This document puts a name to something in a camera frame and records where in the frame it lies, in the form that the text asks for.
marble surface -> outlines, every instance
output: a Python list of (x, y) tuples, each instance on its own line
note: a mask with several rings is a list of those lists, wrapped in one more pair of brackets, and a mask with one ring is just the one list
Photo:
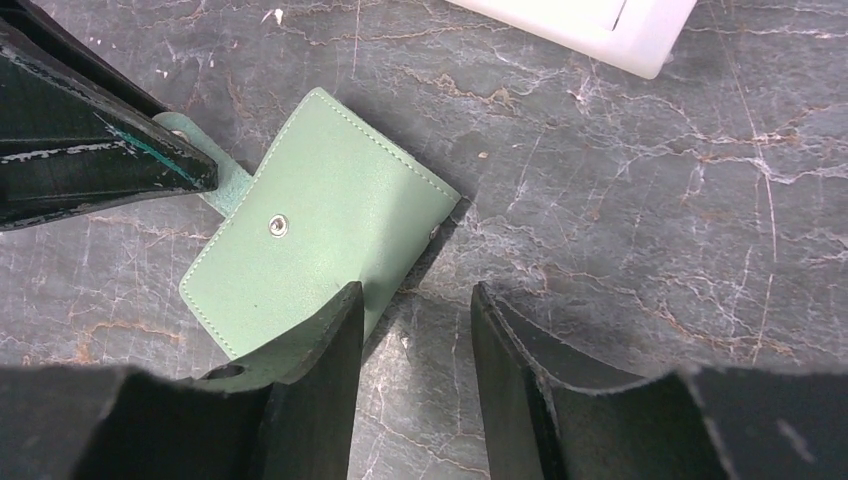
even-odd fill
[[(646, 81), (441, 0), (39, 0), (253, 171), (321, 86), (466, 197), (369, 345), (351, 478), (486, 478), (485, 280), (617, 367), (848, 360), (848, 11), (699, 1)], [(0, 236), (0, 361), (226, 361), (177, 294), (196, 197)]]

stitching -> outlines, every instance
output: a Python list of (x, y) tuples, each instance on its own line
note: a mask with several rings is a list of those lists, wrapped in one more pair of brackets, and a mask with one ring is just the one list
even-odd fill
[(424, 174), (422, 174), (421, 172), (419, 172), (418, 170), (416, 170), (416, 169), (415, 169), (415, 167), (413, 167), (412, 165), (410, 165), (410, 164), (406, 163), (406, 161), (404, 161), (402, 158), (400, 158), (400, 157), (399, 157), (399, 156), (398, 156), (395, 152), (391, 151), (391, 149), (389, 149), (389, 147), (387, 147), (386, 145), (383, 145), (383, 144), (382, 144), (379, 140), (377, 140), (376, 138), (374, 138), (373, 136), (371, 136), (371, 134), (369, 134), (368, 132), (366, 132), (366, 131), (362, 128), (362, 127), (360, 127), (360, 126), (359, 126), (359, 125), (357, 125), (357, 124), (356, 124), (353, 120), (351, 120), (351, 119), (350, 119), (350, 117), (348, 117), (347, 115), (345, 115), (345, 114), (344, 114), (344, 112), (342, 112), (341, 110), (339, 110), (338, 108), (336, 108), (336, 107), (335, 107), (332, 103), (328, 102), (326, 98), (324, 98), (323, 96), (320, 96), (320, 95), (319, 95), (319, 98), (321, 98), (321, 100), (322, 100), (324, 103), (326, 103), (328, 107), (332, 108), (334, 112), (336, 112), (336, 113), (338, 113), (339, 115), (341, 115), (341, 116), (342, 116), (342, 118), (344, 118), (345, 120), (347, 120), (347, 121), (348, 121), (348, 123), (350, 123), (351, 125), (353, 125), (354, 127), (356, 127), (356, 129), (357, 129), (357, 130), (359, 130), (360, 132), (362, 132), (362, 133), (363, 133), (366, 137), (368, 137), (368, 138), (369, 138), (372, 142), (374, 142), (374, 143), (376, 143), (377, 145), (379, 145), (379, 146), (380, 146), (383, 150), (385, 150), (386, 152), (388, 152), (388, 153), (389, 153), (389, 155), (391, 155), (391, 156), (392, 156), (392, 157), (394, 157), (394, 158), (395, 158), (398, 162), (400, 162), (400, 163), (402, 163), (404, 166), (406, 166), (406, 168), (408, 168), (408, 169), (412, 170), (412, 171), (413, 171), (416, 175), (418, 175), (419, 177), (421, 177), (421, 178), (422, 178), (425, 182), (429, 183), (429, 184), (430, 184), (433, 188), (435, 188), (435, 189), (436, 189), (439, 193), (441, 193), (442, 195), (444, 195), (444, 196), (448, 197), (449, 199), (451, 199), (451, 200), (452, 200), (452, 201), (454, 201), (454, 202), (456, 202), (456, 201), (458, 201), (458, 200), (459, 200), (459, 199), (457, 199), (457, 198), (454, 198), (454, 197), (453, 197), (451, 194), (449, 194), (448, 192), (444, 191), (441, 187), (439, 187), (439, 186), (438, 186), (438, 185), (436, 185), (435, 183), (433, 183), (433, 181), (432, 181), (432, 180), (430, 180), (429, 178), (427, 178), (426, 176), (424, 176)]
[[(312, 95), (310, 95), (306, 99), (306, 101), (301, 103), (300, 106), (297, 107), (297, 110), (294, 111), (294, 113), (291, 116), (291, 119), (286, 124), (285, 130), (283, 130), (283, 132), (280, 134), (279, 138), (277, 138), (277, 141), (274, 142), (274, 145), (271, 147), (271, 151), (268, 152), (268, 158), (271, 158), (274, 155), (274, 152), (277, 150), (277, 147), (280, 146), (280, 142), (282, 142), (283, 138), (286, 136), (286, 133), (288, 133), (289, 127), (291, 127), (291, 125), (294, 123), (294, 120), (297, 118), (301, 109), (303, 109), (303, 107), (306, 106), (306, 104), (309, 102), (309, 100), (312, 99), (312, 97), (314, 95), (315, 95), (314, 93)], [(224, 222), (224, 225), (220, 229), (218, 229), (218, 232), (215, 233), (215, 236), (212, 237), (212, 240), (209, 242), (208, 245), (206, 245), (206, 247), (200, 253), (200, 256), (197, 257), (197, 261), (194, 262), (194, 265), (188, 271), (188, 273), (186, 274), (185, 278), (182, 281), (182, 284), (180, 285), (180, 288), (183, 292), (183, 295), (185, 295), (186, 299), (188, 299), (189, 303), (191, 303), (191, 306), (194, 307), (195, 311), (197, 311), (197, 313), (200, 315), (200, 318), (201, 318), (201, 320), (203, 320), (203, 323), (205, 323), (206, 326), (208, 326), (209, 329), (212, 331), (212, 333), (214, 333), (215, 336), (217, 336), (218, 339), (221, 340), (221, 343), (224, 344), (224, 347), (231, 354), (233, 354), (234, 357), (238, 357), (238, 354), (236, 353), (235, 349), (233, 349), (233, 347), (230, 345), (229, 342), (227, 342), (227, 340), (223, 337), (223, 335), (221, 335), (221, 333), (218, 332), (218, 329), (215, 328), (215, 325), (213, 325), (212, 322), (209, 321), (209, 318), (206, 317), (206, 314), (203, 313), (203, 310), (200, 308), (200, 306), (197, 305), (197, 302), (194, 301), (194, 298), (192, 298), (191, 294), (188, 292), (188, 290), (186, 290), (186, 287), (188, 286), (188, 281), (191, 279), (192, 275), (194, 275), (194, 272), (197, 270), (197, 267), (200, 266), (200, 263), (203, 262), (203, 259), (204, 259), (204, 257), (206, 257), (206, 254), (209, 253), (209, 249), (211, 249), (212, 246), (215, 245), (215, 242), (218, 241), (218, 239), (221, 237), (221, 234), (224, 233), (224, 230), (226, 230), (227, 227), (229, 227), (230, 224), (232, 223), (232, 220), (235, 217), (236, 212), (239, 211), (241, 206), (244, 204), (244, 201), (247, 200), (247, 197), (250, 195), (250, 192), (253, 190), (253, 187), (256, 185), (256, 181), (259, 180), (259, 177), (262, 176), (262, 172), (265, 171), (265, 167), (267, 165), (268, 165), (268, 162), (263, 163), (262, 166), (259, 168), (259, 171), (256, 172), (256, 175), (253, 177), (253, 182), (250, 184), (250, 188), (247, 189), (247, 192), (241, 198), (241, 201), (238, 203), (238, 205), (236, 205), (236, 208), (235, 208), (235, 210), (233, 210), (233, 213), (231, 213), (227, 217), (227, 220)]]
[[(438, 192), (440, 192), (442, 195), (444, 195), (444, 196), (448, 197), (448, 198), (449, 198), (449, 199), (451, 199), (452, 201), (457, 201), (457, 199), (455, 199), (452, 195), (450, 195), (449, 193), (447, 193), (446, 191), (444, 191), (441, 187), (439, 187), (438, 185), (436, 185), (435, 183), (433, 183), (433, 182), (432, 182), (429, 178), (427, 178), (427, 177), (426, 177), (426, 176), (424, 176), (421, 172), (419, 172), (418, 170), (416, 170), (416, 169), (415, 169), (415, 167), (413, 167), (413, 166), (412, 166), (412, 165), (410, 165), (409, 163), (405, 162), (405, 161), (404, 161), (401, 157), (399, 157), (399, 156), (398, 156), (395, 152), (391, 151), (391, 150), (389, 149), (389, 147), (387, 147), (386, 145), (384, 145), (383, 143), (381, 143), (379, 140), (377, 140), (377, 139), (376, 139), (376, 138), (374, 138), (372, 135), (370, 135), (368, 132), (366, 132), (366, 131), (362, 128), (362, 127), (360, 127), (359, 125), (357, 125), (356, 123), (354, 123), (354, 121), (353, 121), (353, 120), (351, 120), (351, 119), (350, 119), (350, 117), (348, 117), (347, 115), (345, 115), (345, 114), (344, 114), (344, 112), (342, 112), (341, 110), (337, 109), (337, 108), (336, 108), (333, 104), (331, 104), (330, 102), (328, 102), (328, 101), (327, 101), (327, 99), (325, 99), (325, 98), (324, 98), (324, 97), (323, 97), (323, 96), (322, 96), (319, 92), (313, 92), (313, 93), (309, 94), (309, 96), (306, 98), (306, 100), (305, 100), (305, 101), (303, 101), (303, 102), (300, 104), (300, 106), (298, 106), (298, 107), (297, 107), (297, 109), (294, 111), (294, 113), (292, 113), (291, 117), (289, 118), (289, 121), (286, 123), (286, 127), (285, 127), (285, 129), (282, 131), (282, 133), (280, 133), (280, 136), (277, 138), (277, 141), (276, 141), (276, 142), (274, 142), (274, 145), (271, 147), (271, 150), (268, 152), (268, 158), (269, 158), (269, 159), (270, 159), (270, 158), (274, 155), (274, 152), (276, 152), (276, 151), (277, 151), (277, 147), (279, 147), (279, 146), (280, 146), (280, 143), (282, 142), (283, 138), (285, 138), (286, 133), (288, 133), (289, 128), (291, 127), (291, 125), (292, 125), (292, 124), (294, 124), (294, 121), (295, 121), (295, 119), (297, 118), (298, 114), (300, 114), (300, 111), (301, 111), (301, 110), (302, 110), (302, 109), (303, 109), (303, 108), (304, 108), (304, 107), (305, 107), (305, 106), (309, 103), (309, 101), (310, 101), (310, 100), (312, 100), (312, 98), (313, 98), (313, 97), (318, 97), (318, 98), (320, 98), (320, 99), (321, 99), (321, 101), (323, 101), (325, 104), (327, 104), (327, 106), (329, 106), (330, 108), (332, 108), (334, 112), (336, 112), (336, 113), (338, 113), (339, 115), (341, 115), (341, 116), (342, 116), (342, 118), (344, 118), (345, 120), (347, 120), (347, 121), (348, 121), (348, 123), (350, 123), (351, 125), (353, 125), (354, 127), (356, 127), (356, 129), (357, 129), (357, 130), (359, 130), (360, 132), (362, 132), (362, 133), (363, 133), (366, 137), (368, 137), (368, 138), (369, 138), (372, 142), (374, 142), (375, 144), (379, 145), (379, 146), (380, 146), (383, 150), (385, 150), (386, 152), (388, 152), (388, 153), (389, 153), (392, 157), (394, 157), (397, 161), (399, 161), (401, 164), (403, 164), (404, 166), (406, 166), (408, 169), (412, 170), (412, 171), (413, 171), (416, 175), (418, 175), (418, 176), (419, 176), (420, 178), (422, 178), (424, 181), (426, 181), (427, 183), (429, 183), (429, 184), (430, 184), (433, 188), (435, 188), (435, 189), (436, 189)], [(221, 234), (223, 234), (223, 233), (224, 233), (224, 231), (227, 229), (227, 227), (229, 227), (229, 226), (230, 226), (230, 224), (232, 223), (233, 218), (234, 218), (234, 217), (235, 217), (235, 215), (236, 215), (236, 212), (238, 212), (238, 211), (239, 211), (239, 209), (241, 208), (241, 206), (244, 204), (245, 200), (247, 200), (247, 197), (249, 197), (249, 196), (250, 196), (250, 192), (253, 190), (253, 187), (256, 185), (256, 182), (257, 182), (257, 181), (259, 180), (259, 178), (262, 176), (262, 172), (264, 172), (264, 171), (265, 171), (265, 167), (266, 167), (267, 165), (268, 165), (268, 162), (265, 162), (265, 163), (263, 163), (263, 164), (262, 164), (262, 166), (261, 166), (261, 167), (259, 167), (259, 170), (256, 172), (256, 175), (254, 175), (254, 176), (253, 176), (253, 182), (250, 184), (250, 187), (247, 189), (247, 192), (244, 194), (244, 196), (242, 197), (241, 201), (238, 203), (238, 205), (236, 205), (236, 208), (233, 210), (233, 213), (231, 213), (231, 214), (227, 217), (227, 220), (224, 222), (224, 225), (222, 225), (222, 226), (221, 226), (221, 228), (219, 228), (219, 229), (218, 229), (218, 232), (217, 232), (217, 233), (215, 233), (215, 236), (214, 236), (214, 237), (212, 237), (212, 240), (210, 240), (210, 241), (209, 241), (209, 243), (206, 245), (206, 247), (204, 247), (203, 251), (200, 253), (200, 256), (199, 256), (199, 257), (197, 257), (197, 260), (194, 262), (194, 265), (192, 265), (191, 269), (189, 269), (189, 271), (188, 271), (188, 273), (186, 274), (185, 278), (183, 278), (183, 281), (180, 283), (180, 290), (182, 291), (183, 295), (184, 295), (184, 296), (185, 296), (185, 298), (188, 300), (188, 302), (191, 304), (191, 306), (194, 308), (194, 310), (197, 312), (197, 314), (200, 316), (200, 318), (201, 318), (201, 320), (203, 321), (203, 323), (205, 323), (205, 324), (206, 324), (206, 326), (207, 326), (207, 327), (209, 327), (209, 330), (211, 330), (211, 331), (212, 331), (212, 333), (214, 333), (214, 334), (215, 334), (215, 336), (216, 336), (216, 337), (218, 337), (218, 339), (219, 339), (219, 340), (221, 341), (221, 343), (224, 345), (224, 348), (226, 348), (226, 349), (227, 349), (227, 351), (229, 351), (229, 352), (230, 352), (230, 353), (231, 353), (234, 357), (238, 357), (238, 353), (236, 353), (235, 349), (233, 349), (232, 345), (230, 345), (230, 343), (229, 343), (229, 342), (227, 342), (227, 340), (223, 337), (223, 335), (221, 335), (221, 333), (218, 331), (218, 329), (217, 329), (217, 328), (215, 328), (215, 325), (213, 325), (213, 324), (212, 324), (212, 322), (209, 320), (209, 318), (208, 318), (208, 317), (206, 317), (206, 314), (205, 314), (205, 313), (203, 313), (203, 310), (200, 308), (200, 306), (199, 306), (199, 305), (197, 305), (197, 302), (195, 302), (195, 301), (194, 301), (194, 298), (191, 296), (191, 294), (188, 292), (188, 290), (186, 290), (186, 288), (187, 288), (187, 286), (188, 286), (188, 281), (191, 279), (192, 275), (194, 275), (194, 272), (195, 272), (195, 271), (197, 270), (197, 268), (200, 266), (201, 262), (203, 262), (203, 259), (206, 257), (206, 254), (209, 252), (209, 250), (212, 248), (212, 246), (213, 246), (213, 245), (215, 245), (215, 242), (217, 242), (217, 241), (218, 241), (218, 239), (221, 237)]]

